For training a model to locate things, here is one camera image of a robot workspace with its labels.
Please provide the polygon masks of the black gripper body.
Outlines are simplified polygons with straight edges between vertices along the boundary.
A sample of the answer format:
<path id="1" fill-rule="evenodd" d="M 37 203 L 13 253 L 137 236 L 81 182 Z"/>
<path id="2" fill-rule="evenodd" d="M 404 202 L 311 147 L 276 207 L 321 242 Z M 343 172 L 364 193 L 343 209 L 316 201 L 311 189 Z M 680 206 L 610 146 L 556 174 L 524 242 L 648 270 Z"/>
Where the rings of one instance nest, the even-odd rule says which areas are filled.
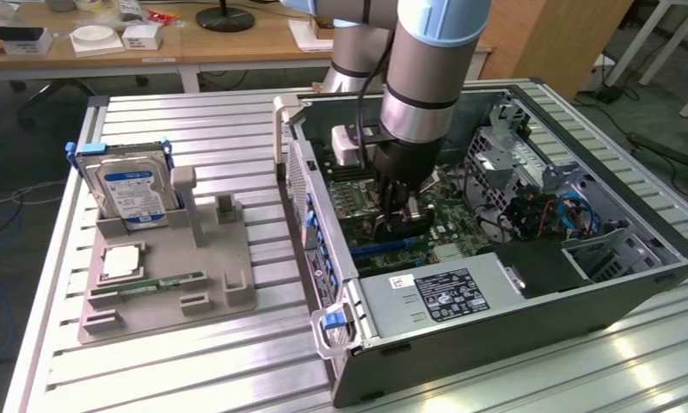
<path id="1" fill-rule="evenodd" d="M 443 139 L 420 144 L 400 139 L 379 143 L 372 158 L 377 179 L 419 189 L 435 169 L 441 146 Z"/>

